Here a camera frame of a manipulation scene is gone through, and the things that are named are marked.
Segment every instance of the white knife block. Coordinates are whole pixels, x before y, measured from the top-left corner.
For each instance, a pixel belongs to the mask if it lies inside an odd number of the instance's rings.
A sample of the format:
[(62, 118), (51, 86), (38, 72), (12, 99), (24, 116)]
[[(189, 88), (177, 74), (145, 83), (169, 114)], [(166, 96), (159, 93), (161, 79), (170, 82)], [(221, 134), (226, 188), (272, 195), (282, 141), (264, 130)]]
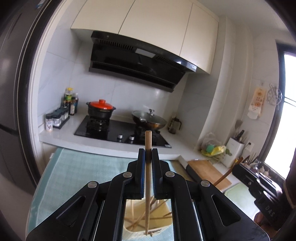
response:
[(240, 143), (231, 137), (226, 144), (226, 149), (229, 150), (232, 156), (225, 153), (224, 156), (221, 157), (221, 162), (224, 166), (230, 168), (233, 165), (234, 160), (239, 157), (244, 149), (244, 143)]

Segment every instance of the french press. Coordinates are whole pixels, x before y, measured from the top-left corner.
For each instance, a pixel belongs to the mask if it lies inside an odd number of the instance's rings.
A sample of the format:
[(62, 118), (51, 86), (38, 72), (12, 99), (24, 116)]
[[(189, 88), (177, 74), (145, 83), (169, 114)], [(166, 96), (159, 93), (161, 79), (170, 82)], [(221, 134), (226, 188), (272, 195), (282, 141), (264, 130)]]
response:
[(176, 134), (177, 130), (180, 130), (181, 125), (182, 125), (182, 122), (177, 117), (173, 118), (168, 132), (172, 134)]

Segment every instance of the black window frame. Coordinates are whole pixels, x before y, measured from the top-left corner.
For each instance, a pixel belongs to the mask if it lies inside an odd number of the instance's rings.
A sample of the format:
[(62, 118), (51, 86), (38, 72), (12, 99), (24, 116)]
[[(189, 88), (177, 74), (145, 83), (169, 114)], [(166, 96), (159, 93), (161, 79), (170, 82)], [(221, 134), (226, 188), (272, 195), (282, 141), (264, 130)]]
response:
[(279, 128), (279, 123), (281, 121), (281, 114), (282, 114), (284, 102), (285, 102), (284, 99), (285, 99), (285, 87), (286, 87), (286, 70), (285, 70), (284, 56), (285, 54), (289, 54), (296, 57), (296, 47), (288, 44), (278, 43), (278, 42), (276, 43), (276, 46), (277, 46), (278, 56), (279, 56), (279, 89), (283, 94), (283, 100), (279, 104), (279, 107), (275, 108), (271, 126), (269, 129), (267, 138), (265, 140), (265, 143), (258, 156), (258, 159), (262, 161), (264, 167), (267, 167), (265, 169), (270, 170), (270, 175), (271, 177), (273, 177), (272, 179), (277, 180), (278, 183), (280, 184), (280, 183), (283, 183), (285, 179), (280, 174), (278, 174), (275, 170), (273, 170), (269, 165), (265, 164), (265, 159), (271, 149), (277, 130)]

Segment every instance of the black glass cooktop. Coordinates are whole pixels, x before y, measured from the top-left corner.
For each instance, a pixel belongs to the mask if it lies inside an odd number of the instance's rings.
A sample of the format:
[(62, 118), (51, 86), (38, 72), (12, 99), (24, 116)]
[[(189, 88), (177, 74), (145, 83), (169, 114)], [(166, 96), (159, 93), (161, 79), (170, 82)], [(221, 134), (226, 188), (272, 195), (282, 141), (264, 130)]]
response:
[[(136, 124), (117, 120), (99, 121), (90, 118), (89, 115), (84, 118), (74, 135), (133, 145), (145, 145), (145, 129), (136, 126)], [(152, 146), (171, 148), (159, 131), (152, 131)]]

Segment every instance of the range hood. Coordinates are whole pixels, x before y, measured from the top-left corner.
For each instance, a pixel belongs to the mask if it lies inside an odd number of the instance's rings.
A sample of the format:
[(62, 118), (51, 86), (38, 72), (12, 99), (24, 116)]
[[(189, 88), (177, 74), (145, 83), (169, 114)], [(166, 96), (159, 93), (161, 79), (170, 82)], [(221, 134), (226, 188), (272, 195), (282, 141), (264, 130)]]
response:
[(134, 77), (137, 81), (173, 92), (186, 72), (196, 66), (152, 44), (119, 34), (94, 31), (90, 72), (107, 70)]

